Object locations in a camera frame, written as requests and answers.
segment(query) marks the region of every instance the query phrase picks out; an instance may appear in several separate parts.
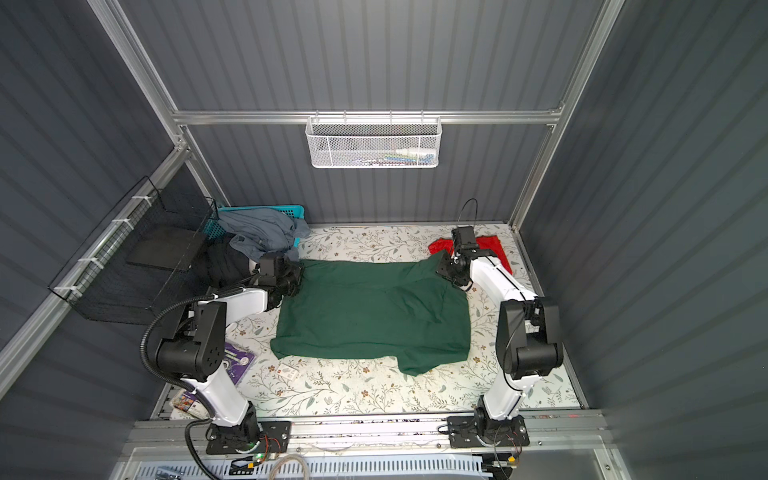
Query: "red fabric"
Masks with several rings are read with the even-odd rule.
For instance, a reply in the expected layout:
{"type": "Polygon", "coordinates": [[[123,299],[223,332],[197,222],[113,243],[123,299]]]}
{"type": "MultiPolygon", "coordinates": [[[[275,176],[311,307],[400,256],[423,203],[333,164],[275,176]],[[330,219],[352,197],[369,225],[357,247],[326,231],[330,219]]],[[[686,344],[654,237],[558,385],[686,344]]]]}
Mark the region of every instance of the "red fabric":
{"type": "MultiPolygon", "coordinates": [[[[493,237],[478,237],[477,241],[478,247],[493,250],[493,253],[495,253],[498,259],[502,262],[502,266],[507,269],[509,273],[515,275],[515,273],[512,272],[512,267],[509,266],[509,261],[507,260],[507,256],[504,253],[504,249],[502,248],[502,242],[498,241],[498,237],[496,235],[493,237]]],[[[447,250],[448,253],[452,255],[453,241],[449,238],[440,238],[429,244],[429,253],[431,255],[438,253],[440,250],[447,250]]]]}

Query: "gray wall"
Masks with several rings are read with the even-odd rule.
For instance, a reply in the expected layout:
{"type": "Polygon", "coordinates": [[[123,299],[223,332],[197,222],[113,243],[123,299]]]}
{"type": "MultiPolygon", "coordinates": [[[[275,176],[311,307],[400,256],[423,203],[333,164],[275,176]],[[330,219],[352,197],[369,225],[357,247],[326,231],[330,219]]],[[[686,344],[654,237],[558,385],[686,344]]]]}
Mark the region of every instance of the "gray wall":
{"type": "MultiPolygon", "coordinates": [[[[85,0],[0,2],[0,346],[171,148],[85,0]]],[[[108,476],[159,388],[140,334],[65,318],[0,402],[0,478],[108,476]]]]}
{"type": "Polygon", "coordinates": [[[757,478],[768,3],[629,2],[522,233],[635,478],[757,478]]]}
{"type": "MultiPolygon", "coordinates": [[[[122,2],[181,110],[556,108],[601,2],[122,2]]],[[[543,126],[446,126],[436,169],[318,170],[301,127],[192,127],[235,205],[310,222],[507,220],[543,126]]]]}

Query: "purple package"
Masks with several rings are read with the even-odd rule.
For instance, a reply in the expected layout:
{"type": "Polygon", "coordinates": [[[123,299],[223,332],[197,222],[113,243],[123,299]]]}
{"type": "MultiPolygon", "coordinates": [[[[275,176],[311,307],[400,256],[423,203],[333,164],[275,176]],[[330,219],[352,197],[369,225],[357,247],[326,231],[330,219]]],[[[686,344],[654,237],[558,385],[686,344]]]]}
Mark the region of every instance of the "purple package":
{"type": "MultiPolygon", "coordinates": [[[[254,358],[255,355],[251,352],[241,350],[231,343],[224,343],[224,359],[221,362],[235,385],[243,378],[254,358]]],[[[197,397],[187,391],[179,391],[170,403],[175,409],[199,419],[208,418],[205,408],[197,401],[197,397]]]]}

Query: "black wire basket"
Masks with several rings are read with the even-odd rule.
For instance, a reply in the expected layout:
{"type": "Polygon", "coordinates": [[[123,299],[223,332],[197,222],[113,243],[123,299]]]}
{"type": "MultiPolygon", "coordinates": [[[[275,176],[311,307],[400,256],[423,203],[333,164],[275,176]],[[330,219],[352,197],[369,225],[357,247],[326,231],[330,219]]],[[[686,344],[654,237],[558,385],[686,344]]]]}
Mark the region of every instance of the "black wire basket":
{"type": "Polygon", "coordinates": [[[188,242],[189,254],[170,269],[129,262],[131,253],[158,227],[190,230],[194,238],[207,239],[216,219],[217,206],[209,198],[154,190],[119,222],[93,257],[78,260],[87,265],[71,285],[57,283],[49,289],[85,319],[148,325],[165,307],[206,292],[207,281],[190,264],[181,264],[194,258],[192,249],[200,248],[200,242],[188,242]]]}

